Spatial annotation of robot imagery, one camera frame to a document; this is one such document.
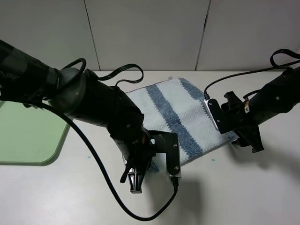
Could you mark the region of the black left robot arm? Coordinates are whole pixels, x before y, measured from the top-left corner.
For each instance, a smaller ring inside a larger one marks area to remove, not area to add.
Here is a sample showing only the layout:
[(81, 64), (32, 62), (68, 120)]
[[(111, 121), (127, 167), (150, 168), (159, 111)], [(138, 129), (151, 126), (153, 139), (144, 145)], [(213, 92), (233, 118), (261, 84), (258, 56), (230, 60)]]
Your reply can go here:
[(141, 193), (142, 182), (155, 151), (151, 132), (143, 127), (144, 115), (117, 86), (105, 80), (132, 68), (122, 66), (98, 77), (79, 58), (63, 69), (52, 68), (6, 42), (0, 44), (0, 98), (25, 107), (49, 104), (56, 114), (104, 127), (126, 161), (121, 182)]

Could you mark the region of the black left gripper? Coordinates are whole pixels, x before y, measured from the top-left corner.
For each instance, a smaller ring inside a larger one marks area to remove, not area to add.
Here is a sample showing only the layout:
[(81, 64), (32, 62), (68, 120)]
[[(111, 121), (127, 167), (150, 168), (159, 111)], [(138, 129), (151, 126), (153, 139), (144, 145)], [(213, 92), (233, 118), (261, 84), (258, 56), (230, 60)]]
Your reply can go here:
[(109, 124), (109, 134), (126, 160), (120, 183), (125, 183), (128, 177), (130, 192), (141, 194), (146, 171), (152, 158), (160, 152), (150, 140), (166, 132), (147, 130), (140, 121), (115, 121)]

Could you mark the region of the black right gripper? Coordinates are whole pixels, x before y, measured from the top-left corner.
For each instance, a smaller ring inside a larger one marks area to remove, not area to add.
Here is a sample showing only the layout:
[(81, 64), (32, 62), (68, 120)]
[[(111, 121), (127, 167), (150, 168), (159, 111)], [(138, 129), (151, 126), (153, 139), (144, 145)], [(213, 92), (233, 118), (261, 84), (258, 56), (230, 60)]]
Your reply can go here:
[(221, 105), (224, 116), (222, 131), (234, 131), (237, 139), (232, 141), (232, 145), (240, 147), (252, 147), (252, 152), (257, 153), (264, 150), (259, 127), (246, 118), (244, 110), (245, 102), (241, 101), (233, 91), (225, 93), (227, 102)]

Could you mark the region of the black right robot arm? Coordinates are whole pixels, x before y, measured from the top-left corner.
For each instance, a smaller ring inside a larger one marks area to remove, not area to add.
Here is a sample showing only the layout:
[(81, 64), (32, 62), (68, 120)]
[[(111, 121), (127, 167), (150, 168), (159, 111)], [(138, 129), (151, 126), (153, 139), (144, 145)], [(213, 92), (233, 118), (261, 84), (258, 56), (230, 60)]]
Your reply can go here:
[(232, 144), (252, 147), (256, 153), (264, 150), (259, 125), (272, 117), (287, 113), (300, 102), (300, 68), (287, 69), (264, 85), (250, 99), (241, 101), (233, 91), (225, 93), (227, 103), (221, 105), (229, 115), (230, 129), (239, 137)]

